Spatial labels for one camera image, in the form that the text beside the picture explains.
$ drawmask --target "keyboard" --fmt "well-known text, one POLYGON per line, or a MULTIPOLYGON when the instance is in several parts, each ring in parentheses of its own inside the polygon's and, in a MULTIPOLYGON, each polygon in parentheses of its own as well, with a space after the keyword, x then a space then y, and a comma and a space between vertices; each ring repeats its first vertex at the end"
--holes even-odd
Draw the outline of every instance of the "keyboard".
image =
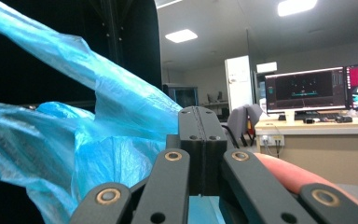
MULTIPOLYGON (((339 116, 338 113, 325 113, 325 114, 296 114, 295 120, 303 119, 336 119, 339 116)), ((285 115, 280 115, 278 120, 286 120, 285 115)))

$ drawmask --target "plastic bag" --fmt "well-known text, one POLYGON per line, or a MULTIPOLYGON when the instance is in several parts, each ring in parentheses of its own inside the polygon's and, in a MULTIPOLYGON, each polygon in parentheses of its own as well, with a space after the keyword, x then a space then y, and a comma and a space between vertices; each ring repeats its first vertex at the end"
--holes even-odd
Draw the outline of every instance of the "plastic bag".
MULTIPOLYGON (((177 133, 179 105, 81 37, 59 34, 2 3, 0 34, 97 96, 95 116, 57 102, 36 111, 0 104, 0 179, 25 187, 46 223, 67 223, 97 185, 131 187, 149 175, 166 134, 177 133)), ((192 197, 189 222, 217 222, 214 204, 192 197)))

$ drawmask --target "office chair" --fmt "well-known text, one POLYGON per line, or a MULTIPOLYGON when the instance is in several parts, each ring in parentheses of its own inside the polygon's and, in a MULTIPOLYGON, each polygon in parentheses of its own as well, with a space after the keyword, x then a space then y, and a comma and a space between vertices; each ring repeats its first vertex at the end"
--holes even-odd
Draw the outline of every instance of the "office chair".
POLYGON ((243 137, 243 133, 247 132, 247 121, 248 115, 246 108, 240 106, 232 110, 231 114, 228 116, 227 122, 220 123, 224 128, 225 133, 228 133, 230 136, 231 142, 236 148, 240 148, 237 142, 237 139, 239 138, 245 147, 248 146, 243 137))
POLYGON ((251 137, 251 146, 255 142, 255 125, 260 120, 260 116, 263 113, 260 105, 254 104, 246 107, 247 114, 249 116, 249 120, 251 121, 252 130, 254 131, 253 136, 251 137))

